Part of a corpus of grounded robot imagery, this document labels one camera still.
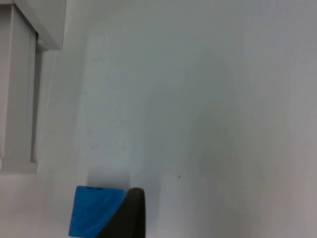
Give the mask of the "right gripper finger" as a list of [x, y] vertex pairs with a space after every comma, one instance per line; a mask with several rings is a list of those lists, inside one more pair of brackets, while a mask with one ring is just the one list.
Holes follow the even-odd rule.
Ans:
[[142, 188], [131, 188], [98, 238], [145, 238], [146, 200]]

